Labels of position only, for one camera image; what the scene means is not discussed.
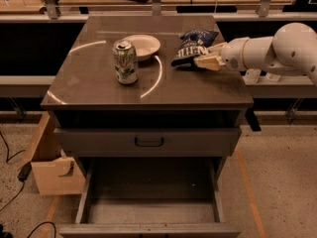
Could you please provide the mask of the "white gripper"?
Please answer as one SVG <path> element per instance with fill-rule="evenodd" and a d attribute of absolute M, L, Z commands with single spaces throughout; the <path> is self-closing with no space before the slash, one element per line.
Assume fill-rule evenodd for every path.
<path fill-rule="evenodd" d="M 225 66 L 229 70 L 244 71 L 247 68 L 244 65 L 244 47 L 249 38 L 234 39 L 229 43 L 223 42 L 211 47 L 207 50 L 210 53 L 220 53 L 218 55 L 200 56 L 194 59 L 196 66 L 217 71 Z"/>

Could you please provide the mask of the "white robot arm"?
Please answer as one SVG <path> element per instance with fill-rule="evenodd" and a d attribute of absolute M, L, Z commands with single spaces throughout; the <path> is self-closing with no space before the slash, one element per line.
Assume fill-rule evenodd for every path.
<path fill-rule="evenodd" d="M 256 68 L 279 75 L 304 74 L 317 85 L 317 34 L 302 23 L 286 24 L 273 36 L 238 38 L 207 51 L 194 59 L 195 65 L 210 70 Z"/>

